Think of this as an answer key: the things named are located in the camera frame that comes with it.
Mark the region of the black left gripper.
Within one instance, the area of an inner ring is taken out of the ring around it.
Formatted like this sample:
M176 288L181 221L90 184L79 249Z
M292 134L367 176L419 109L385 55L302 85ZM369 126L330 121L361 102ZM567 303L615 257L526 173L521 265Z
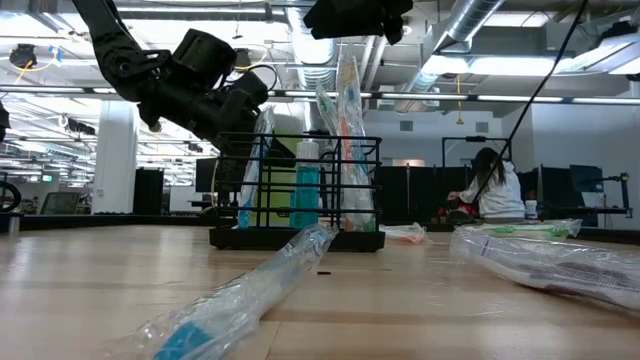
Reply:
M195 90L183 85L159 82L149 88L139 103L139 115L150 126L160 118L190 131L199 139L217 143L223 132L251 130L259 106L268 99L268 87L255 74L245 73L231 85L217 90ZM251 151L251 134L221 136L219 194L227 199L239 193ZM294 168L296 155L277 138L265 146L264 165Z

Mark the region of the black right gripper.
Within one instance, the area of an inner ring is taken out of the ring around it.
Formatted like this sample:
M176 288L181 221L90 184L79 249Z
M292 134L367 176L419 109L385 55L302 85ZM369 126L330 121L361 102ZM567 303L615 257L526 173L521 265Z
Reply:
M360 5L360 0L317 0L305 15L306 27L314 39L356 36L357 27L333 18L346 15ZM396 44L403 37L402 16L413 9L412 0L367 0L362 10L364 35L384 36L388 44Z

